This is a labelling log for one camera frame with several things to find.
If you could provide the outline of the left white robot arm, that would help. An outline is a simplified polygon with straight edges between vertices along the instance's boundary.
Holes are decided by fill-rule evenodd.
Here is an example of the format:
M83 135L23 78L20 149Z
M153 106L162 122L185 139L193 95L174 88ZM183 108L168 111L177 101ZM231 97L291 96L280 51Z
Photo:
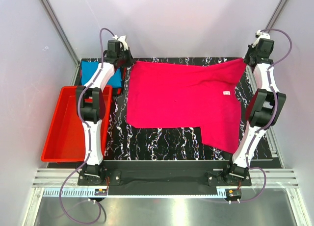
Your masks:
M114 36L107 43L106 54L91 78L76 88L77 115L82 122L85 142L82 178L100 185L106 173L102 165L104 155L101 148L101 126L105 117L103 90L117 69L129 67L133 63L126 36Z

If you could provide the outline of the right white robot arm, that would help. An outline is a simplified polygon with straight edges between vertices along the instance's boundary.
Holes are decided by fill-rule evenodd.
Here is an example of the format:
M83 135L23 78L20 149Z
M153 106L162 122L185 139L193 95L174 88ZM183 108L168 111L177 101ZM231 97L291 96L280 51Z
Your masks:
M274 78L274 62L270 55L274 41L263 34L248 46L244 62L251 67L257 90L246 111L246 130L237 151L224 168L221 179L237 185L249 174L251 160L260 139L276 124L287 96L279 91Z

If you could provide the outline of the pink t shirt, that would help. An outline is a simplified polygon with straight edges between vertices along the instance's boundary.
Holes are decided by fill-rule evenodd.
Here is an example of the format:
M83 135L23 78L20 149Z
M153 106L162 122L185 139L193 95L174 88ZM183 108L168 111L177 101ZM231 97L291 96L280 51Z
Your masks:
M205 67L137 62L129 81L127 123L198 127L203 144L234 153L241 121L235 88L245 68L242 59Z

